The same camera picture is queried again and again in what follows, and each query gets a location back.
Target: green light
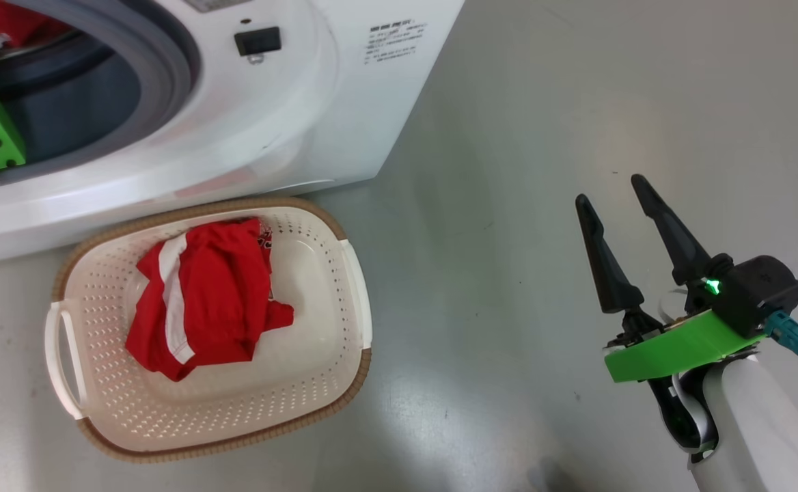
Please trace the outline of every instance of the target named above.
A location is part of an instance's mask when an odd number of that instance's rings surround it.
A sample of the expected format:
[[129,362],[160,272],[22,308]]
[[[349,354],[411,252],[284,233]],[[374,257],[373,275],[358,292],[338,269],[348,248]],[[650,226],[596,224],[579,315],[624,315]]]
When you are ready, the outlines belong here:
[[709,280],[708,278],[706,279],[706,288],[708,289],[709,292],[711,292],[711,293],[713,293],[715,295],[720,294],[721,293],[720,286],[721,286],[721,282],[719,282],[717,280]]

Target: label sticker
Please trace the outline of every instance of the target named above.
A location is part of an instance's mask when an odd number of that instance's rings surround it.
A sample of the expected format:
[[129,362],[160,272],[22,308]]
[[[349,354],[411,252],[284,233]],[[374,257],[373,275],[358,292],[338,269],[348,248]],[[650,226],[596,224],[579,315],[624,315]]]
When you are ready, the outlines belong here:
[[389,24],[373,25],[368,29],[364,64],[381,63],[415,53],[426,23],[405,19]]
[[225,9],[237,5],[238,3],[252,2],[253,0],[184,0],[193,6],[193,9],[201,13],[214,12],[214,10]]

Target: white plastic basket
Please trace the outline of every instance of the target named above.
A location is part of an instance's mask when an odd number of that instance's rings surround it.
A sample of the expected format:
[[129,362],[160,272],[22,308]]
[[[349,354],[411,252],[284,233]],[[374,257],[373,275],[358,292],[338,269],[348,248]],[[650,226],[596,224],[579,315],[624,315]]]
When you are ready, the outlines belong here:
[[[273,232],[272,292],[292,326],[263,333],[253,361],[202,366],[179,383],[125,349],[152,246],[213,221],[256,216]],[[62,405],[97,448],[125,461],[168,461],[239,448],[339,411],[368,373],[372,321],[353,247],[305,200],[196,206],[133,222],[81,244],[56,278],[46,364]],[[77,397],[59,357],[64,322]]]

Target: basket handle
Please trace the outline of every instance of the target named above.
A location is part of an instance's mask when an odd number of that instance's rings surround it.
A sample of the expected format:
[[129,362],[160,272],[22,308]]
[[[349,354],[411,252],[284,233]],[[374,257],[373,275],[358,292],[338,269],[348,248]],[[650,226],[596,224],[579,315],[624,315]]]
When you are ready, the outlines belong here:
[[353,250],[350,241],[343,239],[342,246],[347,265],[350,293],[353,296],[353,306],[356,308],[356,318],[359,322],[359,330],[362,333],[362,348],[370,349],[372,348],[372,308],[368,303],[366,279],[362,276],[362,267],[359,266],[359,259],[356,258],[356,251]]
[[[74,379],[77,381],[77,394],[80,401],[74,398],[71,387],[65,378],[62,368],[61,355],[59,355],[59,322],[65,323],[65,334],[68,337],[68,346],[71,352],[71,364],[74,367]],[[74,326],[71,324],[71,312],[65,301],[53,302],[50,311],[46,314],[46,327],[44,329],[44,354],[46,355],[46,371],[50,374],[50,382],[65,411],[75,420],[83,418],[83,405],[86,401],[86,388],[83,386],[83,369],[80,365],[80,354],[77,353],[77,343],[74,339]]]

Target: white stripe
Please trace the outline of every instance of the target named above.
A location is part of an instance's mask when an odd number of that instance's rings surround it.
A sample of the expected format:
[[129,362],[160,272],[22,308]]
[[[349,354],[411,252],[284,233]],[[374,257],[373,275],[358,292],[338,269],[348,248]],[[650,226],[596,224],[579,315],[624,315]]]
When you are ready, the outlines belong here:
[[195,355],[187,343],[187,331],[183,325],[184,301],[180,289],[180,254],[187,249],[187,234],[165,241],[159,252],[159,277],[165,290],[162,300],[165,302],[165,341],[171,355],[186,364]]

